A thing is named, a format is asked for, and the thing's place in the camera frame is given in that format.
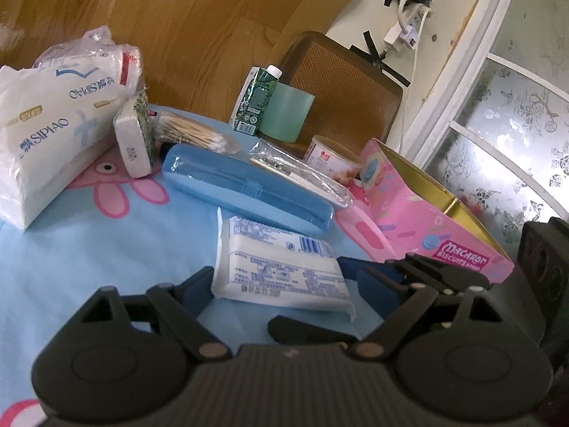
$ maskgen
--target green plastic cup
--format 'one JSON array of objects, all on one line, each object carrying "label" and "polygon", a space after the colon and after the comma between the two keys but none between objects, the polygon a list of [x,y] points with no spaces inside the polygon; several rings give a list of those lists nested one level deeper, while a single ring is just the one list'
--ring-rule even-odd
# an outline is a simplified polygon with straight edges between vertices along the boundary
[{"label": "green plastic cup", "polygon": [[314,95],[285,84],[277,84],[259,130],[271,138],[294,143],[314,102]]}]

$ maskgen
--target white cable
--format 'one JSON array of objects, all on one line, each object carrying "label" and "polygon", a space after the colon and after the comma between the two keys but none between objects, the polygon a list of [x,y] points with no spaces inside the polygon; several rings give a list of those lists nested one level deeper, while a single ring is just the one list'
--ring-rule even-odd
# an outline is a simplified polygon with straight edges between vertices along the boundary
[{"label": "white cable", "polygon": [[417,52],[419,51],[419,42],[421,41],[421,34],[423,33],[423,25],[425,25],[425,19],[427,18],[427,15],[430,12],[431,9],[425,6],[425,12],[423,14],[423,18],[421,19],[421,25],[419,25],[419,32],[417,34],[417,41],[415,43],[415,54],[413,56],[413,70],[411,71],[411,80],[409,82],[409,86],[407,87],[407,94],[405,95],[405,102],[403,102],[403,110],[401,111],[401,140],[399,141],[399,150],[397,151],[397,153],[402,157],[403,157],[403,135],[405,134],[405,108],[407,107],[407,101],[409,99],[409,95],[411,94],[413,79],[415,78],[415,71],[417,69]]},{"label": "white cable", "polygon": [[397,9],[397,21],[399,22],[403,33],[408,32],[407,24],[405,24],[405,21],[403,20],[403,10],[405,9],[406,2],[407,0],[399,0],[399,8]]}]

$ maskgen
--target plastic bag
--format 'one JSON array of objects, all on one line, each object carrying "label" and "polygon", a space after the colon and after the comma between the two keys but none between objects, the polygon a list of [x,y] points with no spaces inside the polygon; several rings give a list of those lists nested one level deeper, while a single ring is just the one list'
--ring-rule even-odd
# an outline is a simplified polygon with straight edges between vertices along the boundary
[{"label": "plastic bag", "polygon": [[264,139],[260,139],[249,151],[249,160],[251,163],[323,197],[336,207],[348,208],[353,203],[352,194],[347,188],[309,167],[301,160],[281,151]]},{"label": "plastic bag", "polygon": [[83,38],[66,41],[45,50],[34,68],[93,64],[126,86],[129,98],[144,90],[142,55],[138,47],[116,45],[109,28],[103,25],[84,34]]},{"label": "plastic bag", "polygon": [[345,311],[352,298],[330,245],[322,240],[245,218],[223,220],[211,291],[217,298],[252,304]]},{"label": "plastic bag", "polygon": [[93,64],[3,66],[0,216],[26,228],[115,142],[113,118],[124,101],[126,87]]},{"label": "plastic bag", "polygon": [[241,149],[231,136],[175,112],[159,112],[152,121],[152,127],[154,138],[166,143],[193,144],[217,154],[235,154]]}]

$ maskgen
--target barcode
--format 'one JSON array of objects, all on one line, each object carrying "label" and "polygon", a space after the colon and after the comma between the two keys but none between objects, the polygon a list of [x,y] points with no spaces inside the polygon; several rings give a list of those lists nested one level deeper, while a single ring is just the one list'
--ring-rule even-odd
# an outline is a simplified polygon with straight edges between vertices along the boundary
[{"label": "barcode", "polygon": [[308,237],[300,236],[301,238],[301,250],[305,253],[312,253],[320,255],[321,257],[333,257],[334,255],[326,246],[321,242],[315,241],[314,239],[310,239]]},{"label": "barcode", "polygon": [[245,122],[239,122],[239,125],[237,125],[237,131],[245,133],[246,135],[253,135],[253,133],[255,133],[255,125],[249,125],[248,123]]},{"label": "barcode", "polygon": [[241,285],[241,292],[249,292],[250,294],[255,295],[270,295],[271,297],[278,297],[281,295],[280,289],[271,289],[263,286],[254,286],[247,284]]}]

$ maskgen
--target can label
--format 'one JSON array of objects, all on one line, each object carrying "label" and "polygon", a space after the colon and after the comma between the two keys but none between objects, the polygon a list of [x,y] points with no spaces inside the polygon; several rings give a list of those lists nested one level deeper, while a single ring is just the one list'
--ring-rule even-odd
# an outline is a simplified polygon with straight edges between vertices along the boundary
[{"label": "can label", "polygon": [[348,163],[335,152],[315,141],[312,141],[306,151],[304,162],[346,187],[350,186],[359,171],[357,165]]}]

